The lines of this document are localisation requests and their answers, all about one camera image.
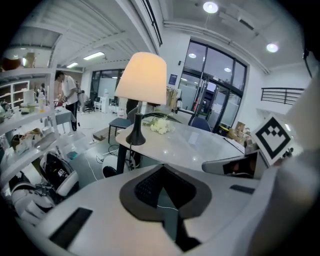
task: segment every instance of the railing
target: railing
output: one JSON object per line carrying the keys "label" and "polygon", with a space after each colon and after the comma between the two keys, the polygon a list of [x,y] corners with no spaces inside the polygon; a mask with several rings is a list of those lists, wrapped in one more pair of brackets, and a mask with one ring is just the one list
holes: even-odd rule
{"label": "railing", "polygon": [[162,45],[162,39],[161,39],[161,35],[160,35],[160,31],[159,31],[159,28],[158,28],[158,24],[157,24],[157,21],[156,21],[156,18],[155,18],[155,14],[154,12],[152,11],[152,8],[151,8],[151,4],[149,2],[149,0],[141,0],[143,5],[144,5],[144,8],[146,10],[146,12],[148,13],[149,15],[149,18],[150,18],[150,21],[151,21],[151,25],[154,29],[154,32],[155,32],[155,35],[156,35],[156,38],[158,39],[158,43],[159,43],[159,47]]}
{"label": "railing", "polygon": [[288,87],[264,87],[261,89],[261,101],[277,102],[288,105],[293,105],[305,90],[302,88]]}

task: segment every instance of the ceiling light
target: ceiling light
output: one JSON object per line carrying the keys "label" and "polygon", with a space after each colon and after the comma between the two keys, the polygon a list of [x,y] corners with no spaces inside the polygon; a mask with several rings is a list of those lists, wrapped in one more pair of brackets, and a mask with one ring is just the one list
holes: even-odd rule
{"label": "ceiling light", "polygon": [[266,46],[266,49],[270,52],[270,53],[275,53],[279,50],[278,45],[274,44],[274,43],[269,43]]}
{"label": "ceiling light", "polygon": [[290,126],[288,124],[285,124],[285,127],[289,132],[291,131]]}
{"label": "ceiling light", "polygon": [[194,59],[194,58],[197,57],[197,55],[195,55],[194,53],[190,53],[190,54],[189,54],[189,57],[190,57],[191,59]]}
{"label": "ceiling light", "polygon": [[87,56],[87,57],[85,57],[83,59],[88,61],[88,60],[91,60],[91,59],[93,59],[95,57],[98,57],[98,56],[101,56],[101,55],[105,55],[105,54],[103,52],[99,51],[99,52],[91,54],[91,55],[89,55],[89,56]]}
{"label": "ceiling light", "polygon": [[205,2],[203,9],[209,14],[215,14],[219,8],[214,2]]}
{"label": "ceiling light", "polygon": [[68,69],[71,69],[73,68],[74,66],[78,65],[78,63],[74,62],[74,63],[71,63],[69,66],[66,66]]}

